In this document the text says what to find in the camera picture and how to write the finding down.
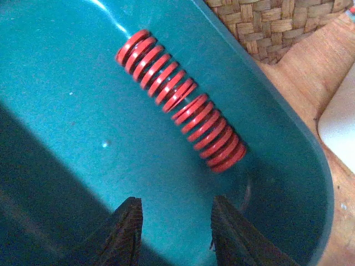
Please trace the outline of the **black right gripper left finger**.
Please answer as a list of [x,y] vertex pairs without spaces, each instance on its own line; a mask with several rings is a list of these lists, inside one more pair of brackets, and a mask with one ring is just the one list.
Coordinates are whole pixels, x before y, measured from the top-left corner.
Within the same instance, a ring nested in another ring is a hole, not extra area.
[[85,265],[138,265],[143,226],[140,198],[127,198],[85,241]]

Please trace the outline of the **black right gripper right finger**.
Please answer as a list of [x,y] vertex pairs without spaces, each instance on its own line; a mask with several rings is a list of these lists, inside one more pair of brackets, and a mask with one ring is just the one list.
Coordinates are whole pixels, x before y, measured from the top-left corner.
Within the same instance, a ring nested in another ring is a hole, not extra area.
[[211,245],[218,265],[297,265],[264,237],[225,197],[214,197]]

